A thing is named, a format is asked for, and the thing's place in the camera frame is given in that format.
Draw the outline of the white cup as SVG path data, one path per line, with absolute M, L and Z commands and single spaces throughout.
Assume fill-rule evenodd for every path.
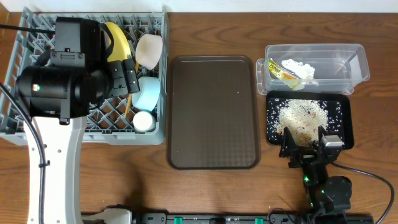
M 136 113 L 132 120 L 134 130 L 137 133 L 151 132 L 155 129 L 155 118 L 146 111 Z

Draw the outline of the white tissue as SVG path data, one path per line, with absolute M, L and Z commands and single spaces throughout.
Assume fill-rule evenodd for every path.
M 299 83 L 294 88 L 294 90 L 304 89 L 305 85 L 308 85 L 308 84 L 312 84 L 312 85 L 316 85 L 316 86 L 319 85 L 318 82 L 315 81 L 315 79 L 314 79 L 315 69 L 311 65 L 309 65 L 307 63 L 303 63 L 303 62 L 296 62 L 293 59 L 288 59 L 288 60 L 282 61 L 282 66 L 285 69 L 294 73 L 296 76 L 298 76 L 299 79 L 309 80 L 309 82 Z

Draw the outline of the light blue bowl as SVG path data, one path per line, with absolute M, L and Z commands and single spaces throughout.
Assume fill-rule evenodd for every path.
M 151 112 L 157 105 L 160 95 L 160 80 L 156 77 L 140 77 L 140 91 L 132 94 L 132 105 L 141 110 Z

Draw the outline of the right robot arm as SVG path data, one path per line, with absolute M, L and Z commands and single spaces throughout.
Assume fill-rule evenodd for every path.
M 352 182 L 344 176 L 328 175 L 326 168 L 337 159 L 343 146 L 339 136 L 328 134 L 322 126 L 318 127 L 316 146 L 298 146 L 289 128 L 284 128 L 279 156 L 290 159 L 290 168 L 303 171 L 303 186 L 313 209 L 306 215 L 309 223 L 320 222 L 323 216 L 343 216 L 351 208 Z

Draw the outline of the rice food waste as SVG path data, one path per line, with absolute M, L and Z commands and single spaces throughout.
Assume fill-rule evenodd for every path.
M 267 102 L 267 140 L 282 144 L 288 128 L 296 145 L 318 144 L 318 127 L 344 138 L 342 105 L 336 101 L 271 98 Z

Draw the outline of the yellow plate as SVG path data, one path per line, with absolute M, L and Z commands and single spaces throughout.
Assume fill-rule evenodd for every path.
M 112 22 L 106 22 L 105 25 L 113 36 L 113 40 L 108 39 L 111 44 L 113 43 L 113 51 L 108 57 L 108 62 L 132 59 L 131 49 L 123 30 Z

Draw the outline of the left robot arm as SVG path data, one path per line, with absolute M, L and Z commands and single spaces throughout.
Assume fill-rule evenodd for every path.
M 90 107 L 139 91 L 127 38 L 112 22 L 58 17 L 55 47 L 18 76 L 29 147 L 29 223 L 136 223 L 123 205 L 80 210 L 80 155 Z

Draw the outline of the green snack bar wrapper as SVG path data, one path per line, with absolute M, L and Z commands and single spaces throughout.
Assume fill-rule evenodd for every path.
M 299 77 L 296 74 L 282 68 L 280 65 L 276 64 L 273 59 L 269 59 L 268 68 L 271 74 L 279 80 L 283 80 L 292 90 L 298 87 L 300 84 Z

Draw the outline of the wooden chopstick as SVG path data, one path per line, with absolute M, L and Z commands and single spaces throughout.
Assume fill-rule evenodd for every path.
M 132 101 L 132 94 L 129 94 L 129 96 L 127 98 L 125 112 L 124 112 L 124 118 L 127 118 L 127 114 L 129 113 L 129 110 L 131 107 L 131 101 Z
M 135 71 L 136 75 L 139 74 L 139 63 L 138 62 L 135 63 L 134 71 Z

